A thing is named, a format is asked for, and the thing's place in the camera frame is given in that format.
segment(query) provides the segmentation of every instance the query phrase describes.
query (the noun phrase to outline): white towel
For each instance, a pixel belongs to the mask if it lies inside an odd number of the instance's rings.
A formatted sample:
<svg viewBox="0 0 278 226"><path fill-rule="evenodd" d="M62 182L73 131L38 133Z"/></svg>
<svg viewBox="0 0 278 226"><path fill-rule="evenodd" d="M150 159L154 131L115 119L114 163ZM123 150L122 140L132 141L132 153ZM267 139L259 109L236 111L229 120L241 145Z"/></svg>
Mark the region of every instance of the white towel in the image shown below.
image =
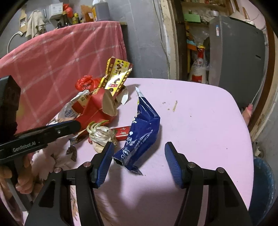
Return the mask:
<svg viewBox="0 0 278 226"><path fill-rule="evenodd" d="M40 11L34 10L28 20L27 23L27 32L25 37L28 37L31 35L33 37L36 37L44 32L45 29L45 23L43 22L43 15Z"/></svg>

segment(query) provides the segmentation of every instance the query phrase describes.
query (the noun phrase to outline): plastic bag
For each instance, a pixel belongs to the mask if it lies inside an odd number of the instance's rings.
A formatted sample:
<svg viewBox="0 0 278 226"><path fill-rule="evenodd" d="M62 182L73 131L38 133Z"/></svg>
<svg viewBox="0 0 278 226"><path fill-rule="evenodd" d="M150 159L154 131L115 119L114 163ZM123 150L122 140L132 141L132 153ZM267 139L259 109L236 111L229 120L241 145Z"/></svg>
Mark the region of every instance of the plastic bag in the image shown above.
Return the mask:
<svg viewBox="0 0 278 226"><path fill-rule="evenodd" d="M204 40L209 37L209 29L206 27L190 26L189 32L197 45L203 45Z"/></svg>
<svg viewBox="0 0 278 226"><path fill-rule="evenodd" d="M85 89L94 91L98 87L100 81L101 78L93 78L92 75L85 75L76 82L75 88L78 91L84 91Z"/></svg>
<svg viewBox="0 0 278 226"><path fill-rule="evenodd" d="M70 102L66 103L65 106L58 114L58 121L63 122L63 121L77 118L79 114L75 112L75 110L73 110L72 106L80 98L80 96L86 95L88 93L89 93L88 90L84 90L83 92L78 93L74 98L72 98Z"/></svg>
<svg viewBox="0 0 278 226"><path fill-rule="evenodd" d="M68 18L73 17L73 9L69 6L69 4L63 4L63 10L67 12Z"/></svg>
<svg viewBox="0 0 278 226"><path fill-rule="evenodd" d="M198 49L198 58L194 61L190 73L189 81L200 82L205 84L207 82L207 72L206 72L206 60L205 60L205 49Z"/></svg>
<svg viewBox="0 0 278 226"><path fill-rule="evenodd" d="M156 141L160 117L138 88L136 92L139 98L137 116L131 124L125 146L114 154L113 159L129 171L142 175L135 164Z"/></svg>

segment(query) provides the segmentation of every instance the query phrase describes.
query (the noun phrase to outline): crumpled blue bag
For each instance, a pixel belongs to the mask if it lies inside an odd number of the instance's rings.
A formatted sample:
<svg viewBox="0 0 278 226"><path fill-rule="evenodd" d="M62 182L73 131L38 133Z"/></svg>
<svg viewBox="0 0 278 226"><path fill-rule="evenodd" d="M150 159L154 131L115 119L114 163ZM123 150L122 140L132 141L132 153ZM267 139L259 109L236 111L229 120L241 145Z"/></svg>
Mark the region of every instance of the crumpled blue bag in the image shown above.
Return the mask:
<svg viewBox="0 0 278 226"><path fill-rule="evenodd" d="M160 117L137 87L136 92L139 98L137 116L131 124L125 146L114 154L113 159L129 171L142 174L135 164L156 141Z"/></svg>

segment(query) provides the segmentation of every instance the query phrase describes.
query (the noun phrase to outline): fingernail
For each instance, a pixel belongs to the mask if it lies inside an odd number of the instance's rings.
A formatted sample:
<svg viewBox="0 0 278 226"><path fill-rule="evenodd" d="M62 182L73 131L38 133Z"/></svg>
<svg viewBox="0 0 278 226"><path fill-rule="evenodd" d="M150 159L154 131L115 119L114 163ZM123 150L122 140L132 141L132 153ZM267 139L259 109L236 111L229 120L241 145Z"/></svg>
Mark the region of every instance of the fingernail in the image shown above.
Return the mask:
<svg viewBox="0 0 278 226"><path fill-rule="evenodd" d="M18 191L21 191L21 190L22 190L22 187L21 187L20 185L16 185L16 189L17 189Z"/></svg>

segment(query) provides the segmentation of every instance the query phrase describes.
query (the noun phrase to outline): wall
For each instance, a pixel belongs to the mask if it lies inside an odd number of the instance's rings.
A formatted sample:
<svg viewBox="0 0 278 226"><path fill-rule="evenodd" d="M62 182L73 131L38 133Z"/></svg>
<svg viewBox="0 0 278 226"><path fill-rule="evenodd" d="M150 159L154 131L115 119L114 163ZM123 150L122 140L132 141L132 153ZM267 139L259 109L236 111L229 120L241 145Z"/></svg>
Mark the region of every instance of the wall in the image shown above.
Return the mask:
<svg viewBox="0 0 278 226"><path fill-rule="evenodd" d="M37 9L43 12L59 0L29 0L26 14ZM131 77L136 78L168 78L167 52L163 46L164 33L157 0L107 0L114 21L127 22L123 28L128 60L134 64ZM80 5L92 5L92 0L70 0L75 12L80 13ZM20 12L17 12L0 36L0 57L6 54L7 44L11 36L18 31ZM46 30L53 30L57 22L47 24ZM25 37L16 36L10 45L10 51L24 43Z"/></svg>
<svg viewBox="0 0 278 226"><path fill-rule="evenodd" d="M26 4L26 14L27 19L29 18L31 12L33 10L39 10L43 13L43 9L46 9L46 13L48 15L48 6L50 4L59 3L59 0L29 0ZM8 23L7 27L5 28L3 34L0 36L0 58L2 58L4 55L7 54L7 45L12 37L13 34L15 34L19 30L19 17L21 15L21 11L17 11L17 13L13 16L13 18ZM46 30L51 31L54 28L57 27L57 22L55 20L51 20L53 23L46 24ZM16 35L11 44L10 44L10 51L18 47L19 45L23 44L27 41L27 38L25 35L23 37L20 37L19 35Z"/></svg>
<svg viewBox="0 0 278 226"><path fill-rule="evenodd" d="M244 15L242 7L246 9L250 20L255 23L256 28L262 30L265 27L264 16L249 0L237 0L237 4L242 15Z"/></svg>
<svg viewBox="0 0 278 226"><path fill-rule="evenodd" d="M160 4L158 5L157 0L106 1L112 20L127 22L123 35L128 59L134 64L131 76L168 78L167 54L162 44L164 34L160 30ZM70 5L76 12L80 12L82 4L91 5L92 0L70 0Z"/></svg>

